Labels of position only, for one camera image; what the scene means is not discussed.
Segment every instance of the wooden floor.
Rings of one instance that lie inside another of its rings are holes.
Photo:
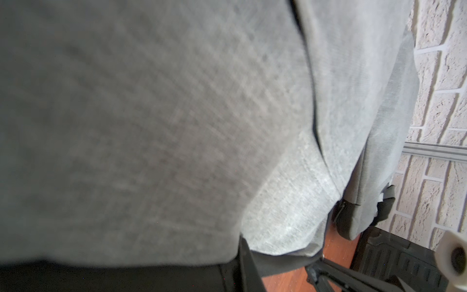
[[[358,239],[359,237],[348,241],[342,238],[337,233],[336,227],[331,225],[326,234],[324,257],[346,268],[350,267]],[[263,283],[268,292],[314,292],[315,289],[306,281],[306,278],[305,269],[300,268],[288,273],[265,277]]]

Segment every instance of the white brick wall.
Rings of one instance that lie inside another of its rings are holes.
[[[420,91],[407,141],[467,145],[467,0],[416,0]],[[396,203],[378,227],[430,249],[445,230],[467,234],[467,164],[403,154]]]

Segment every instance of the gray fabric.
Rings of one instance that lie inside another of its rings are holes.
[[[342,193],[396,61],[411,1],[297,0],[324,160]]]
[[[413,37],[405,31],[384,100],[355,167],[344,199],[355,204],[340,214],[339,233],[353,240],[374,219],[378,196],[388,184],[402,153],[418,93]]]
[[[0,261],[310,255],[410,4],[297,4],[305,43],[286,1],[4,3]]]
[[[245,207],[312,124],[288,3],[31,0],[0,14],[0,261],[231,260]]]
[[[399,99],[396,91],[388,91],[384,97],[384,90],[403,41],[410,1],[299,0],[297,7],[311,60],[317,134],[323,154],[311,131],[302,132],[296,148],[286,152],[248,206],[242,232],[252,250],[270,255],[293,251],[295,255],[311,255],[318,250],[311,248],[322,244],[316,235],[318,225],[342,196],[378,110],[380,120],[386,115],[399,115],[383,113],[399,108],[381,104],[384,98]],[[407,66],[414,66],[413,60],[407,62]],[[413,76],[407,82],[417,79],[416,72],[410,73]],[[415,85],[401,86],[413,89]],[[402,109],[404,121],[412,111],[413,107]],[[405,135],[408,126],[398,126],[391,120],[386,125],[389,131]],[[365,171],[384,168],[387,159],[393,160],[390,165],[396,163],[395,153],[400,155],[400,151],[397,147],[393,153],[386,151],[389,157],[375,160],[371,164],[375,168]],[[377,172],[376,179],[381,174],[384,177],[380,180],[385,180],[385,171]]]
[[[301,250],[299,255],[314,255],[323,244],[328,213],[340,197],[311,128],[305,130],[246,209],[243,236],[261,253]]]

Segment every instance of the black plastic part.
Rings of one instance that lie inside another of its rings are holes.
[[[351,269],[380,280],[398,276],[417,292],[443,292],[448,284],[432,250],[376,227],[362,233]]]
[[[347,292],[404,292],[390,283],[344,268],[325,258],[306,266],[308,282],[317,292],[333,292],[329,281]]]
[[[266,292],[245,238],[240,238],[239,254],[243,292]]]
[[[415,292],[412,287],[410,287],[409,285],[407,285],[407,283],[405,283],[404,281],[402,281],[401,278],[399,278],[398,276],[391,276],[389,279],[386,280],[386,282],[388,283],[391,283],[392,285],[395,285],[399,288],[401,288],[402,290],[404,290],[405,292]]]

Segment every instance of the brick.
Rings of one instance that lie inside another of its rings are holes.
[[[393,185],[396,186],[395,190],[395,196],[396,196],[396,201],[399,198],[402,190],[402,184],[404,183],[404,175],[400,173],[395,173],[394,176],[392,177],[392,182]]]
[[[456,108],[449,123],[450,128],[467,128],[467,92],[457,101]]]
[[[401,158],[399,158],[399,163],[397,164],[397,170],[405,172],[407,166],[409,165],[409,159],[410,155],[402,154]]]
[[[444,129],[447,128],[449,117],[455,106],[456,94],[435,94],[432,96],[426,114],[425,129],[422,131],[420,142],[439,143]]]
[[[416,48],[441,45],[449,14],[450,0],[420,0],[418,5]]]
[[[392,177],[391,184],[396,186],[396,190],[395,190],[395,193],[394,193],[394,195],[396,197],[396,202],[399,200],[399,196],[401,194],[401,189],[402,189],[403,182],[404,182],[404,175],[403,174],[395,173],[394,176]],[[378,222],[376,227],[378,227],[379,229],[391,232],[390,229],[391,229],[392,218],[394,216],[394,208],[395,207],[392,208],[391,212],[389,213],[388,218],[386,220]]]
[[[392,220],[391,233],[407,239],[409,237],[410,219],[395,214]]]
[[[458,229],[467,193],[467,163],[450,162],[438,224]]]
[[[447,130],[441,139],[441,144],[461,146],[466,142],[466,137],[467,132],[465,131]]]
[[[442,229],[433,228],[432,240],[430,242],[431,250],[436,250],[438,248],[439,242],[441,241],[441,238],[443,238],[444,232],[445,231]]]
[[[393,217],[393,214],[389,214],[388,218],[387,218],[386,220],[379,221],[379,222],[376,224],[376,227],[378,227],[378,228],[381,229],[381,230],[384,230],[384,231],[387,231],[387,232],[391,232],[392,217]]]
[[[467,1],[456,1],[443,53],[436,89],[462,87],[467,70]]]
[[[409,240],[428,248],[432,224],[435,222],[443,185],[440,182],[426,180],[423,182],[417,211],[412,223]]]
[[[425,108],[432,92],[433,78],[438,65],[439,56],[439,52],[415,55],[415,65],[417,67],[418,79],[420,80],[420,89],[415,103],[412,126],[423,126]]]
[[[397,204],[398,211],[409,215],[414,214],[427,164],[428,158],[426,157],[411,157],[407,170],[407,178],[399,198],[399,203]]]
[[[416,24],[416,22],[414,22],[414,9],[415,9],[415,1],[412,1],[412,9],[410,10],[410,15],[409,15],[409,19],[407,20],[407,28],[409,31],[412,32],[412,34],[414,35],[414,37],[416,36],[417,32],[415,31],[414,29],[414,25]]]
[[[444,179],[448,164],[449,161],[447,160],[430,158],[426,175],[432,178]]]
[[[418,137],[420,136],[421,129],[409,129],[407,138],[405,139],[408,142],[418,142]]]
[[[459,232],[467,235],[467,213],[462,214],[462,222],[460,223]]]

